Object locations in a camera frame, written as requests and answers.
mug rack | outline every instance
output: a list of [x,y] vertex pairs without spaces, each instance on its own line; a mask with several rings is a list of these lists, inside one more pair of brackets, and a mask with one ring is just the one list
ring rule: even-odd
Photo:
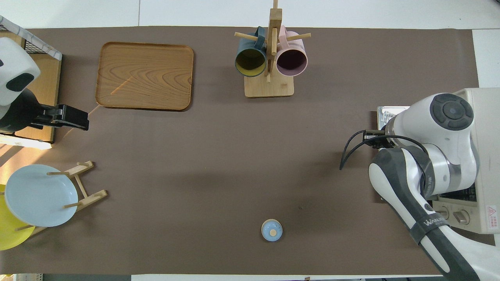
[[[245,97],[247,98],[289,97],[294,94],[294,78],[281,74],[276,67],[278,35],[282,19],[283,9],[278,8],[278,0],[273,0],[269,13],[267,36],[264,41],[267,44],[267,67],[259,76],[244,77]],[[256,36],[241,32],[235,32],[234,36],[253,41],[257,40]],[[311,37],[311,33],[305,33],[287,37],[286,40],[293,41],[309,37]]]

mug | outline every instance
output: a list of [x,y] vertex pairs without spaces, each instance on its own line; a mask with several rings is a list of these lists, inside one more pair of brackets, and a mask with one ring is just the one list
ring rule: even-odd
[[308,56],[302,39],[287,41],[287,37],[299,35],[287,31],[284,25],[279,29],[279,43],[276,47],[276,68],[284,76],[297,76],[306,70]]
[[260,75],[266,69],[268,62],[266,59],[266,31],[264,27],[259,26],[255,33],[249,33],[257,37],[257,41],[246,38],[239,40],[238,51],[234,66],[246,77],[255,77]]

dark green mug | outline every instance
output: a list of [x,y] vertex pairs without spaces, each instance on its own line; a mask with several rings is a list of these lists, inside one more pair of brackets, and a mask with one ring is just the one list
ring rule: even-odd
[[255,77],[260,75],[266,69],[268,61],[266,59],[266,30],[264,27],[257,27],[255,33],[249,33],[257,37],[257,41],[246,38],[239,40],[238,51],[236,52],[236,59],[234,66],[239,73],[246,77]]

small lid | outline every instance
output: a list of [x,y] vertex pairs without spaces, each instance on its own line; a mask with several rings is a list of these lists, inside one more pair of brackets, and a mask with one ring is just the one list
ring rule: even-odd
[[260,231],[264,239],[270,242],[279,240],[283,234],[280,222],[272,218],[264,221]]

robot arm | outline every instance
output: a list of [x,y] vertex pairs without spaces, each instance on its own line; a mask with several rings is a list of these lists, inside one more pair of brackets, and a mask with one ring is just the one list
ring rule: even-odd
[[386,200],[443,276],[449,280],[500,280],[500,249],[454,232],[423,194],[468,188],[477,164],[470,143],[474,114],[458,96],[437,94],[395,116],[388,135],[412,138],[382,149],[369,166],[374,189]]
[[26,51],[9,38],[0,38],[0,131],[14,133],[25,127],[74,127],[87,131],[88,114],[65,104],[40,104],[26,87],[40,69]]

